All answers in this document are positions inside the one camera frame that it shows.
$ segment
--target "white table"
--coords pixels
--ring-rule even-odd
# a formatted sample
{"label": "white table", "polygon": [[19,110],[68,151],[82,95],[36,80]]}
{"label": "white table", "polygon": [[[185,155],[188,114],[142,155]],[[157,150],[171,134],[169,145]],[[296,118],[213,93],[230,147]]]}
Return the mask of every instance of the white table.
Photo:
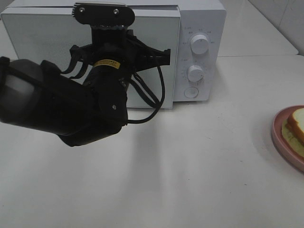
{"label": "white table", "polygon": [[87,146],[0,124],[1,227],[303,227],[304,175],[270,137],[303,86],[302,56],[220,57],[208,102]]}
{"label": "white table", "polygon": [[[290,42],[248,1],[221,0],[227,9],[218,56],[297,55]],[[0,56],[16,59],[0,21]]]}

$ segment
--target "screw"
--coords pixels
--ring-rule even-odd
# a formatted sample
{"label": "screw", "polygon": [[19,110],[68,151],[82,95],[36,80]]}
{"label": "screw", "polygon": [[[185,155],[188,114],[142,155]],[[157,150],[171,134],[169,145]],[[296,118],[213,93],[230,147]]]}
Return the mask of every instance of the screw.
{"label": "screw", "polygon": [[115,15],[118,15],[118,14],[119,14],[119,9],[114,9],[114,10],[113,10],[113,13],[114,13]]}

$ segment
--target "white knob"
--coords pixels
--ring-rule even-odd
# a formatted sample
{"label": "white knob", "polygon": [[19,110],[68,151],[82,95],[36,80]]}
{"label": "white knob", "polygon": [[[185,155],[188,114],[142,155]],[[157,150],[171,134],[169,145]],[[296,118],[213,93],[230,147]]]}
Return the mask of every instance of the white knob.
{"label": "white knob", "polygon": [[191,50],[197,55],[204,54],[209,48],[209,38],[203,34],[195,35],[191,39]]}
{"label": "white knob", "polygon": [[188,69],[188,79],[191,82],[198,82],[204,77],[204,70],[198,66],[193,65]]}

